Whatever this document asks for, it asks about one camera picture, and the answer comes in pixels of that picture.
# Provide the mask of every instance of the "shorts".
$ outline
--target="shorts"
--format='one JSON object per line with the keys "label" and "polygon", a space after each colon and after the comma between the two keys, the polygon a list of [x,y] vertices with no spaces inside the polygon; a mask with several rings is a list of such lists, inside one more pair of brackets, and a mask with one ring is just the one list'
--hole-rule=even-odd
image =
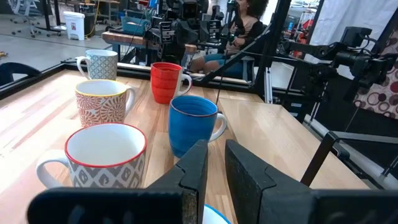
{"label": "shorts", "polygon": [[[224,64],[224,55],[223,54],[209,54],[205,55],[205,63],[214,61],[216,60],[218,62],[218,65],[223,65]],[[230,77],[230,78],[238,78],[242,79],[243,78],[243,62],[238,61],[232,66],[230,66],[225,72],[224,72],[225,77]]]}

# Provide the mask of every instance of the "coffee mug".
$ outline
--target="coffee mug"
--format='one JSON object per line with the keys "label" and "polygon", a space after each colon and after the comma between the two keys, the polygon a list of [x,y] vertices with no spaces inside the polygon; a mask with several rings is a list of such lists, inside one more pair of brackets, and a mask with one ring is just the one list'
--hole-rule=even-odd
{"label": "coffee mug", "polygon": [[47,187],[61,187],[44,165],[60,162],[70,170],[74,187],[135,188],[141,186],[147,140],[127,124],[108,123],[82,128],[65,143],[65,150],[46,151],[36,173]]}
{"label": "coffee mug", "polygon": [[[220,128],[212,134],[216,120]],[[200,96],[178,96],[170,102],[169,140],[175,156],[182,157],[198,140],[209,142],[219,138],[227,120],[217,106]]]}
{"label": "coffee mug", "polygon": [[[116,80],[118,72],[118,53],[111,50],[87,50],[86,57],[77,57],[77,68],[87,79]],[[81,69],[81,62],[86,61],[88,75]]]}
{"label": "coffee mug", "polygon": [[[188,80],[188,88],[180,91],[181,81]],[[182,67],[174,63],[156,62],[150,68],[150,87],[155,101],[170,103],[175,96],[185,94],[191,89],[192,78],[182,73]]]}
{"label": "coffee mug", "polygon": [[113,80],[81,82],[77,84],[75,93],[83,127],[108,122],[123,123],[134,106],[136,95],[131,87]]}

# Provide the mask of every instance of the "white mug handle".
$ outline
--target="white mug handle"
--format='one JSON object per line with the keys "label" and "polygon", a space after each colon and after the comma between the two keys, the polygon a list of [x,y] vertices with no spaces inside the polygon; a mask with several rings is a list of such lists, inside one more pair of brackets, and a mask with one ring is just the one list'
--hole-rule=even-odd
{"label": "white mug handle", "polygon": [[76,62],[77,68],[79,69],[80,73],[81,73],[84,77],[86,77],[88,80],[91,80],[90,76],[89,76],[88,74],[86,74],[86,73],[83,71],[83,69],[81,69],[81,62],[82,62],[82,61],[86,61],[87,66],[89,66],[90,63],[91,63],[91,60],[90,60],[89,58],[87,58],[87,57],[84,57],[84,56],[79,56],[79,57],[77,57],[76,59],[77,59],[77,62]]}
{"label": "white mug handle", "polygon": [[209,142],[212,142],[212,141],[218,139],[218,137],[220,137],[226,129],[227,120],[226,120],[225,116],[221,113],[218,113],[216,121],[218,119],[221,120],[221,126],[220,126],[220,128],[218,128],[218,130],[214,134],[211,135]]}
{"label": "white mug handle", "polygon": [[63,184],[55,180],[54,177],[52,177],[45,169],[44,164],[48,162],[60,162],[64,166],[69,167],[65,152],[59,149],[48,150],[39,158],[36,165],[37,177],[46,188],[63,187]]}
{"label": "white mug handle", "polygon": [[127,88],[127,91],[129,92],[129,98],[127,99],[126,102],[126,114],[124,115],[124,118],[126,118],[127,114],[130,113],[132,107],[134,106],[134,102],[136,100],[136,92],[134,91],[134,89],[129,87]]}
{"label": "white mug handle", "polygon": [[186,94],[189,91],[189,89],[191,89],[191,86],[192,86],[192,78],[191,78],[191,76],[186,75],[186,74],[182,74],[182,80],[184,80],[184,79],[188,80],[188,88],[185,89],[184,91],[178,90],[177,96],[180,96],[182,94]]}

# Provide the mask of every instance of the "dark hair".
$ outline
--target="dark hair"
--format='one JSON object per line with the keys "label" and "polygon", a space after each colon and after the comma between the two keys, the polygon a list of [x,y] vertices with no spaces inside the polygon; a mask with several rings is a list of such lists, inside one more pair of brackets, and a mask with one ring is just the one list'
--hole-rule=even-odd
{"label": "dark hair", "polygon": [[249,3],[248,15],[260,18],[268,5],[268,0],[246,0]]}

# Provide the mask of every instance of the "person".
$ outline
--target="person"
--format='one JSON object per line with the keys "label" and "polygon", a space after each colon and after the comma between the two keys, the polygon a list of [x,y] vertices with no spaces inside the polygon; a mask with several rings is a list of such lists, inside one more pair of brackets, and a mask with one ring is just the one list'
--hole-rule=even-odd
{"label": "person", "polygon": [[[235,37],[232,43],[226,44],[225,54],[209,54],[203,57],[192,60],[190,70],[198,73],[203,71],[204,74],[217,69],[224,64],[225,57],[229,59],[236,50],[242,50],[250,44],[263,31],[262,22],[259,18],[266,10],[268,0],[237,0],[239,3],[239,11],[244,25],[244,34]],[[235,33],[236,27],[232,24],[230,30],[232,34]],[[230,78],[242,79],[243,63],[236,62],[225,71],[225,76]]]}

